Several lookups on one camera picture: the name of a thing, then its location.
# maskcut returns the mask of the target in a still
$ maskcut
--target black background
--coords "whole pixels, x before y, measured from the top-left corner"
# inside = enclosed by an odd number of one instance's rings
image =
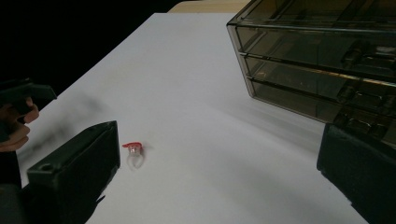
[[[30,77],[61,94],[155,12],[179,0],[1,3],[0,81]],[[48,102],[36,101],[39,109]]]

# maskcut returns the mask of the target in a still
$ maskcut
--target black object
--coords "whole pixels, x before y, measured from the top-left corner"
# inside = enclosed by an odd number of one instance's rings
[[[85,223],[119,168],[117,122],[91,126],[32,166],[27,171],[29,184],[15,196],[21,203],[0,210],[0,217],[21,215],[28,220],[13,224]],[[0,185],[0,191],[8,186]]]
[[[373,137],[326,124],[318,170],[370,224],[396,223],[396,150]]]
[[[20,165],[15,151],[0,152],[0,185],[2,184],[22,187]]]
[[[0,105],[12,104],[21,115],[31,111],[26,104],[26,98],[54,100],[57,95],[51,86],[38,85],[30,78],[11,79],[0,83]],[[9,129],[7,125],[1,123],[0,142],[7,141]]]
[[[0,223],[29,223],[23,208],[21,188],[16,185],[0,185]]]

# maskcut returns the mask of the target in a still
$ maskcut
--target plastic storage box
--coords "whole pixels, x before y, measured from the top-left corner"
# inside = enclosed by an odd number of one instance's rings
[[[252,0],[227,29],[251,97],[396,146],[396,1]]]

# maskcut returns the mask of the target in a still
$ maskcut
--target white table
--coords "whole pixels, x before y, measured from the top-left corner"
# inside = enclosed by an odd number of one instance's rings
[[[89,223],[366,223],[316,168],[324,124],[248,96],[233,15],[153,14],[30,124],[23,185],[52,150],[116,120],[120,145],[140,141],[147,157],[132,171],[120,146]]]

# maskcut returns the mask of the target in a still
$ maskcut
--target transparent plastic piece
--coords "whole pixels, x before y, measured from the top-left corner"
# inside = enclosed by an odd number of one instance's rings
[[[131,170],[139,169],[145,160],[143,153],[143,145],[139,142],[132,142],[122,145],[128,148],[129,155],[127,158],[127,164]]]

